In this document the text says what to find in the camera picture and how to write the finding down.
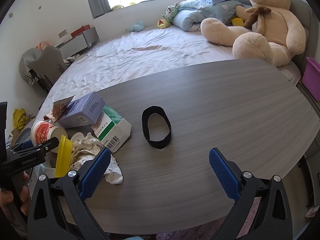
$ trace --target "gray wooden table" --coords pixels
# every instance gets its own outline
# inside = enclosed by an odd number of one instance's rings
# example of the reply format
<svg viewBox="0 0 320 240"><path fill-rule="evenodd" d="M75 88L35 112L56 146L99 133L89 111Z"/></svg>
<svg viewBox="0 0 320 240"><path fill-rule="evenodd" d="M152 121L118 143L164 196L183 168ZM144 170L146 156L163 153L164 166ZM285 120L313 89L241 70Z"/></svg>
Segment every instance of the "gray wooden table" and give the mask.
<svg viewBox="0 0 320 240"><path fill-rule="evenodd" d="M306 98L262 60L177 68L127 81L99 94L132 124L114 157L124 181L101 180L92 214L107 232L151 234L225 216L233 205L209 165L218 147L241 170L269 179L286 175L320 128ZM141 115L161 106L172 124L162 151L142 133Z"/></svg>

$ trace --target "green stuffed toy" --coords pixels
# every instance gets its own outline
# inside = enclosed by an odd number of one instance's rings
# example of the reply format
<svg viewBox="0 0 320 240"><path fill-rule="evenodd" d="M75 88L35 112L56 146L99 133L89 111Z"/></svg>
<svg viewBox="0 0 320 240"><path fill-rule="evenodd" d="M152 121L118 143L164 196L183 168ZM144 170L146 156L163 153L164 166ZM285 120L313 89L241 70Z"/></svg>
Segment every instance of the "green stuffed toy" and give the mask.
<svg viewBox="0 0 320 240"><path fill-rule="evenodd" d="M162 17L166 19L167 22L172 22L173 18L179 12L179 9L180 9L180 5L178 5L178 3L175 3L174 5L171 5L167 8L165 14Z"/></svg>

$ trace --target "qr code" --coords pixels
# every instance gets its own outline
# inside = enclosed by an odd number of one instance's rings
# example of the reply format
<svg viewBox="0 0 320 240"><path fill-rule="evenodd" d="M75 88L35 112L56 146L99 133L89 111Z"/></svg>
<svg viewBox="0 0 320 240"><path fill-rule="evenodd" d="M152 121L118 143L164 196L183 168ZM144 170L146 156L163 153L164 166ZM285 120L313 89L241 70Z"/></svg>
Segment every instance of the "qr code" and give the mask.
<svg viewBox="0 0 320 240"><path fill-rule="evenodd" d="M112 149L112 147L116 144L116 142L119 140L119 138L117 136L114 136L111 141L107 144L107 148L109 150Z"/></svg>
<svg viewBox="0 0 320 240"><path fill-rule="evenodd" d="M88 122L83 116L78 116L78 118L79 118L82 122Z"/></svg>

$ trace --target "pink rug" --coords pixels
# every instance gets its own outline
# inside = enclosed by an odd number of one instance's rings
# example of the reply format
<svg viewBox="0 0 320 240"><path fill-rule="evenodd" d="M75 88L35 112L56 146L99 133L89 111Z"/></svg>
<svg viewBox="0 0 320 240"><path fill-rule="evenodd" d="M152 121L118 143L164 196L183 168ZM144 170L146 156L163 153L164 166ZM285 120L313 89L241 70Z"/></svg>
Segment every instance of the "pink rug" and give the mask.
<svg viewBox="0 0 320 240"><path fill-rule="evenodd" d="M250 212L247 216L247 219L242 226L238 237L244 236L248 233L257 209L260 203L260 198L255 198L251 206ZM161 233L157 234L157 240L210 240L213 237L214 233L223 223L225 217L217 219L213 222L203 224L198 227L189 228L185 230L179 230L175 232Z"/></svg>

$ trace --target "teddy bear's leg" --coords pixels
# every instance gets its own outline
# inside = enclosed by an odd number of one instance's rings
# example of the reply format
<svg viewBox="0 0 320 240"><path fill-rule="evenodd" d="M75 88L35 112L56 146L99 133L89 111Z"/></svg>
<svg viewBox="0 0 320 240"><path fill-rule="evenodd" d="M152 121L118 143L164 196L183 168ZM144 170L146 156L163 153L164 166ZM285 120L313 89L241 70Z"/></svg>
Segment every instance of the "teddy bear's leg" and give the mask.
<svg viewBox="0 0 320 240"><path fill-rule="evenodd" d="M227 27L215 18L207 18L201 22L201 33L210 42L222 46L232 46L241 34L250 32L244 27Z"/></svg>
<svg viewBox="0 0 320 240"><path fill-rule="evenodd" d="M245 33L239 36L232 48L235 58L262 58L272 64L272 50L265 37L259 33Z"/></svg>
<svg viewBox="0 0 320 240"><path fill-rule="evenodd" d="M292 59L292 54L286 46L269 42L272 50L272 65L275 67L280 67L289 64Z"/></svg>

